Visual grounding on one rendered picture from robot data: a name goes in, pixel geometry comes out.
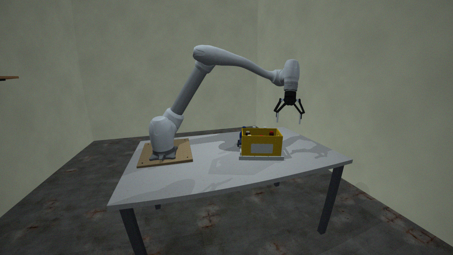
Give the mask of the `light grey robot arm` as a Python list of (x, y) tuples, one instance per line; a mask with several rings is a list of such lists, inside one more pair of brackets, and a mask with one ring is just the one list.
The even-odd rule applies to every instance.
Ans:
[(282, 70), (267, 71), (244, 57), (211, 45), (195, 46), (193, 57), (196, 60), (195, 67), (172, 108), (168, 108), (163, 116), (154, 117), (149, 124), (149, 138), (153, 149), (149, 161), (176, 159), (178, 147), (174, 146), (173, 138), (184, 119), (183, 112), (206, 74), (209, 74), (215, 65), (242, 67), (269, 79), (276, 86), (284, 86), (284, 91), (297, 91), (300, 67), (299, 61), (295, 59), (287, 60)]

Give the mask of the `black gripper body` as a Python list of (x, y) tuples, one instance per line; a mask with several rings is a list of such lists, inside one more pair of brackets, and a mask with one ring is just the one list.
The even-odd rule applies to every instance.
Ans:
[(290, 105), (292, 106), (293, 104), (291, 103), (290, 100), (293, 100), (293, 102), (295, 103), (296, 102), (296, 92), (295, 91), (285, 91), (285, 97), (284, 97), (284, 102), (286, 100), (288, 100), (288, 102), (286, 103), (286, 105)]

